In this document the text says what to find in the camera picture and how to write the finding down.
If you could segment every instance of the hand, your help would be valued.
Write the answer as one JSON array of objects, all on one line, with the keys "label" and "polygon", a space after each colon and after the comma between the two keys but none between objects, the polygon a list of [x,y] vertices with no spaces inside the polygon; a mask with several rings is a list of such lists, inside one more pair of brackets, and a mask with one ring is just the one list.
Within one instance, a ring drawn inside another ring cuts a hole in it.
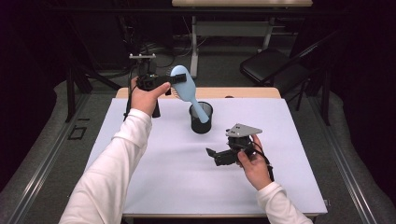
[{"label": "hand", "polygon": [[[255,143],[255,149],[262,152],[262,143],[256,134],[251,135],[253,142]],[[251,160],[248,158],[244,151],[238,152],[238,160],[240,165],[245,170],[245,175],[247,180],[256,190],[265,188],[267,185],[271,184],[271,179],[268,174],[267,163],[262,156],[256,154],[252,156]]]},{"label": "hand", "polygon": [[137,77],[134,77],[131,80],[131,87],[134,90],[132,92],[131,108],[141,110],[151,116],[154,112],[155,105],[157,104],[158,97],[166,93],[171,88],[171,84],[169,82],[165,82],[152,91],[142,91],[136,87],[136,80]]}]

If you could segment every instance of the person's left hand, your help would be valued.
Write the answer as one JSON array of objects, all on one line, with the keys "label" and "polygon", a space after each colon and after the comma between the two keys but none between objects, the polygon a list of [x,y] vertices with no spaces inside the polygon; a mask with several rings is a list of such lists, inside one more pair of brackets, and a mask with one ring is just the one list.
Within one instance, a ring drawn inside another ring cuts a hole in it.
[{"label": "person's left hand", "polygon": [[158,97],[166,93],[171,88],[171,84],[165,82],[152,91],[142,91],[136,87],[136,80],[137,77],[131,80],[131,87],[134,90],[132,92],[131,108],[141,110],[151,116],[157,104]]}]

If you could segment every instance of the white tabletop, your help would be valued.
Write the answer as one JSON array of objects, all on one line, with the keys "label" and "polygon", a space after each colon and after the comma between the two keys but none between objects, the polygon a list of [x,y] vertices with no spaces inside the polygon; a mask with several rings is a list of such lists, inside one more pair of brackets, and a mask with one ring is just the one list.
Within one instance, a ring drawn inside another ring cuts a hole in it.
[{"label": "white tabletop", "polygon": [[[148,148],[128,188],[124,214],[133,217],[264,216],[256,190],[236,164],[216,166],[206,147],[229,149],[225,130],[235,123],[262,129],[264,153],[276,182],[306,215],[327,213],[288,106],[283,99],[200,99],[213,108],[212,129],[191,130],[190,103],[160,99],[161,117],[152,120]],[[120,128],[126,99],[113,99],[87,167]]]}]

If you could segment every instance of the person's right hand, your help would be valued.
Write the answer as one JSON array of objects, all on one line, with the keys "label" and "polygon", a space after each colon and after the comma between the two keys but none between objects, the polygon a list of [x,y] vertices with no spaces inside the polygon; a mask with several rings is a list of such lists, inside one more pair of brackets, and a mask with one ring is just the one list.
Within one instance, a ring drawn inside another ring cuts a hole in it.
[{"label": "person's right hand", "polygon": [[[262,148],[260,139],[256,134],[251,136],[253,138],[253,142],[255,143],[255,149],[262,152],[260,149],[260,147]],[[240,165],[245,170],[247,180],[256,190],[261,190],[267,185],[271,184],[272,181],[268,174],[267,163],[265,163],[264,158],[258,154],[253,155],[252,157],[253,158],[249,159],[244,151],[238,152],[238,160],[240,161]]]}]

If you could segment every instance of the black cup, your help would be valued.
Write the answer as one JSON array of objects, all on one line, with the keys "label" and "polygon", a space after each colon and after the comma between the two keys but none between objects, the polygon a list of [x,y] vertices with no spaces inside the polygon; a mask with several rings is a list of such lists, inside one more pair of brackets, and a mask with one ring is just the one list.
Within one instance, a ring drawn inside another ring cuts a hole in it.
[{"label": "black cup", "polygon": [[212,114],[213,114],[213,107],[207,102],[198,102],[198,105],[205,111],[209,120],[206,123],[201,123],[198,118],[197,113],[193,106],[190,106],[190,115],[191,115],[191,128],[195,133],[208,133],[212,128]]}]

